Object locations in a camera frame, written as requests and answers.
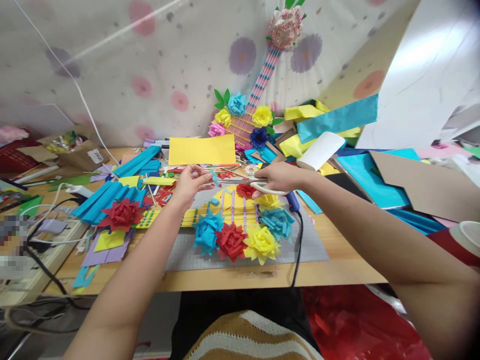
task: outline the scissors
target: scissors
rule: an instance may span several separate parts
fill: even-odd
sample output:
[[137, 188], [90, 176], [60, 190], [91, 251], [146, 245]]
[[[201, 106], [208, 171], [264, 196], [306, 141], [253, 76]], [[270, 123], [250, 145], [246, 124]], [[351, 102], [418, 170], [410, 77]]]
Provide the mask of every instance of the scissors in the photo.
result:
[[229, 179], [223, 179], [219, 181], [221, 183], [227, 183], [227, 184], [249, 184], [255, 190], [258, 190], [265, 194], [285, 196], [289, 193], [288, 191], [277, 191], [277, 190], [270, 190], [270, 189], [264, 188], [264, 186], [267, 185], [269, 182], [269, 180], [266, 177], [260, 177], [260, 178], [248, 177], [248, 178], [242, 178], [242, 179], [229, 178]]

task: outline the cardboard box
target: cardboard box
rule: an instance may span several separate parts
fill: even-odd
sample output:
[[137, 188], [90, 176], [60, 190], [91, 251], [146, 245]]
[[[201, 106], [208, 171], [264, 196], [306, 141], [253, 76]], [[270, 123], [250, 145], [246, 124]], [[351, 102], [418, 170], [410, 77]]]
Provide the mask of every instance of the cardboard box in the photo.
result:
[[[90, 140], [93, 129], [85, 125], [75, 125], [73, 129], [77, 134], [87, 138], [82, 144], [75, 147], [72, 152], [53, 153], [42, 146], [24, 147], [21, 152], [31, 156], [38, 162], [44, 162], [58, 158], [59, 165], [68, 165], [83, 171], [91, 172], [98, 169], [102, 164], [110, 160], [108, 153]], [[38, 140], [40, 144], [47, 145], [51, 140], [62, 134], [47, 136]]]

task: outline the scissor handle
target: scissor handle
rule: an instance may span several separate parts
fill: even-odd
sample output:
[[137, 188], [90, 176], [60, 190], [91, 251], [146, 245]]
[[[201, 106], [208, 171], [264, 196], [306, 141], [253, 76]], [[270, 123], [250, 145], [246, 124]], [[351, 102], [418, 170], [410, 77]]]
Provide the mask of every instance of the scissor handle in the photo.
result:
[[259, 192], [265, 193], [265, 194], [271, 194], [271, 195], [278, 195], [278, 196], [284, 196], [289, 193], [289, 191], [277, 191], [277, 190], [270, 190], [264, 188], [265, 185], [267, 185], [266, 182], [252, 182], [251, 187], [258, 190]]

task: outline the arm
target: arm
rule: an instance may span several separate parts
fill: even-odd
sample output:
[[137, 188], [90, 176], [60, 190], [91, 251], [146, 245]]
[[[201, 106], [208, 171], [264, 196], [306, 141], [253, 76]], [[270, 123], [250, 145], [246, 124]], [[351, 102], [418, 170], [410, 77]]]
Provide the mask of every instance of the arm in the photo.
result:
[[212, 189], [197, 165], [181, 173], [174, 195], [95, 300], [64, 355], [66, 360], [132, 359], [140, 323], [182, 223], [200, 190]]
[[480, 276], [426, 236], [323, 176], [286, 163], [255, 173], [305, 191], [391, 284], [434, 359], [458, 359], [479, 319]]

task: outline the wooden table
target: wooden table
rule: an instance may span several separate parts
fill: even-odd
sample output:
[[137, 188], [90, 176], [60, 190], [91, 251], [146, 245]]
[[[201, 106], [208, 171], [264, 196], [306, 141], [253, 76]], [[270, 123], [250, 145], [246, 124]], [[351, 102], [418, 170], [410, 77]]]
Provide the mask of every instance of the wooden table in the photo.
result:
[[[130, 148], [110, 149], [117, 160], [122, 158]], [[55, 175], [72, 177], [83, 173], [75, 168], [61, 167], [55, 172], [45, 175], [44, 178], [53, 178]], [[103, 181], [93, 182], [86, 187], [96, 191], [103, 185]], [[48, 192], [50, 185], [40, 185], [31, 188], [34, 195], [43, 195], [43, 204], [51, 204], [55, 192]], [[68, 199], [64, 190], [61, 191], [58, 201]], [[329, 261], [302, 262], [298, 269], [296, 285], [299, 287], [322, 285], [347, 285], [385, 283], [385, 278], [363, 260], [360, 255], [340, 234], [325, 214], [315, 215], [303, 203], [306, 212], [315, 220], [315, 229], [323, 242]], [[5, 212], [16, 214], [17, 209]], [[146, 230], [137, 230], [128, 246], [127, 254], [141, 241]], [[65, 260], [56, 276], [64, 284], [67, 291], [72, 291], [72, 284], [77, 277], [85, 254], [76, 255], [73, 250]], [[83, 295], [98, 294], [120, 266], [120, 262], [102, 264], [93, 281]], [[158, 284], [159, 292], [195, 291], [195, 290], [226, 290], [247, 288], [281, 288], [292, 283], [295, 264], [256, 265], [249, 267], [226, 267], [217, 269], [203, 269], [190, 271], [176, 271], [166, 273]], [[59, 295], [57, 286], [50, 283], [45, 291], [47, 294]]]

